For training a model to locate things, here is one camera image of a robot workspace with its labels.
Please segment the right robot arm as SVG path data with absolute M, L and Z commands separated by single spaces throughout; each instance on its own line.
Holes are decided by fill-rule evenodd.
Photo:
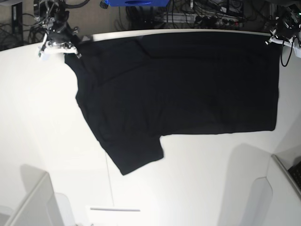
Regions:
M 45 32 L 38 51 L 39 58 L 47 58 L 52 54 L 75 54 L 81 58 L 77 49 L 80 43 L 79 27 L 69 25 L 69 10 L 81 8 L 88 3 L 88 0 L 73 5 L 67 4 L 64 0 L 35 0 L 33 2 L 36 21 L 33 26 Z

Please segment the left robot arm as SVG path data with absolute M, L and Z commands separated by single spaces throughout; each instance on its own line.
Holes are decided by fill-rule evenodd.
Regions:
M 271 37 L 265 41 L 292 47 L 295 54 L 301 53 L 301 10 L 296 4 L 281 7 L 271 23 Z

